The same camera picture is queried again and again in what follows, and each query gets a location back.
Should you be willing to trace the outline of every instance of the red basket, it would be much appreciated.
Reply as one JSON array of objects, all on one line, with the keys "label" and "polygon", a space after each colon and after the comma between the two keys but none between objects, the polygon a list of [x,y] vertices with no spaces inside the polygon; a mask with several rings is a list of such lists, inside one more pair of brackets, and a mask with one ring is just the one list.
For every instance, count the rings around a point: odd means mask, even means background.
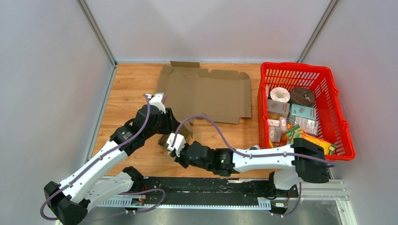
[{"label": "red basket", "polygon": [[355,150],[352,145],[348,122],[344,120],[338,101],[338,89],[332,71],[327,67],[316,67],[301,63],[272,63],[261,65],[261,80],[257,95],[259,113],[259,145],[270,148],[268,136],[267,100],[265,87],[283,87],[291,91],[294,87],[305,87],[315,94],[314,108],[318,110],[318,136],[337,146],[335,155],[326,155],[327,160],[353,160]]}]

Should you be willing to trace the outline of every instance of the black and white robotic arm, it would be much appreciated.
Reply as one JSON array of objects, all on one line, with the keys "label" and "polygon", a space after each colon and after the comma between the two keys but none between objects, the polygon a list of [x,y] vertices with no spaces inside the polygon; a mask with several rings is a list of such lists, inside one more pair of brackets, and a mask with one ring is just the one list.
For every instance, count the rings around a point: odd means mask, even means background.
[{"label": "black and white robotic arm", "polygon": [[[102,149],[84,166],[59,183],[49,182],[44,187],[46,204],[64,225],[79,224],[87,213],[106,199],[122,192],[138,192],[142,188],[143,176],[133,167],[125,168],[121,173],[106,181],[100,179],[115,165],[142,147],[145,141],[154,134],[168,135],[169,155],[184,168],[189,165],[212,171],[220,176],[230,176],[255,169],[281,169],[270,174],[269,189],[289,190],[301,181],[311,183],[328,182],[325,163],[307,158],[292,156],[291,153],[305,154],[319,159],[325,159],[319,146],[304,139],[295,140],[293,145],[274,149],[261,150],[254,146],[248,150],[237,149],[238,154],[231,149],[213,150],[194,141],[185,142],[182,135],[177,135],[172,142],[180,123],[174,118],[170,108],[163,104],[165,96],[161,93],[154,96],[146,95],[149,100],[138,110],[135,118],[119,127],[105,143]],[[276,156],[256,157],[261,154]]]}]

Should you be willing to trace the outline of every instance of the wooden surface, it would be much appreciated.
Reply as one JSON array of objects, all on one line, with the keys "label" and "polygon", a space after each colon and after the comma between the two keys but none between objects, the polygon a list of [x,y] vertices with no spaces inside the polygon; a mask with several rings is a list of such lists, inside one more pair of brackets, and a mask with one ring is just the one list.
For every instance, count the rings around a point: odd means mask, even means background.
[{"label": "wooden surface", "polygon": [[[95,155],[109,140],[109,136],[126,121],[135,117],[143,105],[144,93],[154,94],[159,72],[163,64],[119,64],[115,80],[109,95],[105,114],[94,147]],[[251,79],[252,114],[251,118],[241,118],[239,124],[217,123],[225,138],[234,148],[246,149],[258,142],[257,92],[260,84],[260,64],[208,64],[201,68],[229,69],[246,72]],[[195,119],[193,139],[212,149],[225,148],[225,144],[216,129],[206,120]],[[107,175],[117,175],[123,168],[133,166],[144,176],[163,177],[219,177],[211,172],[189,166],[187,169],[174,162],[167,150],[158,145],[160,135],[145,142],[145,146],[136,150],[129,158],[115,166]],[[270,170],[248,171],[233,174],[231,177],[267,178]]]}]

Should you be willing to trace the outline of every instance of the white wall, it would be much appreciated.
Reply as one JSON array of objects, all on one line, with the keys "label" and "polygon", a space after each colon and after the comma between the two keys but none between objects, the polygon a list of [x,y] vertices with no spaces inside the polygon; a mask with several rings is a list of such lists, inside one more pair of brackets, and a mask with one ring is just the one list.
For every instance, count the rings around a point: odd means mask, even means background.
[{"label": "white wall", "polygon": [[358,224],[397,224],[398,1],[341,0],[305,63],[332,69],[357,157],[333,171]]},{"label": "white wall", "polygon": [[0,32],[0,224],[54,224],[43,187],[83,164],[111,66],[74,0],[2,0]]},{"label": "white wall", "polygon": [[87,0],[117,61],[296,61],[329,0]]}]

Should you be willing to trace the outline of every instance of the teal box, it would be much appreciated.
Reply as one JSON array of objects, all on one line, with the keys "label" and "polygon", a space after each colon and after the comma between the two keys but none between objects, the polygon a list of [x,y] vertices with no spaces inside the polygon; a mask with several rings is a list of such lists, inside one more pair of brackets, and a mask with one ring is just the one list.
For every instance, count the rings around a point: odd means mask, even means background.
[{"label": "teal box", "polygon": [[317,110],[315,108],[298,104],[291,104],[288,123],[292,125],[296,116],[316,121],[316,114]]}]

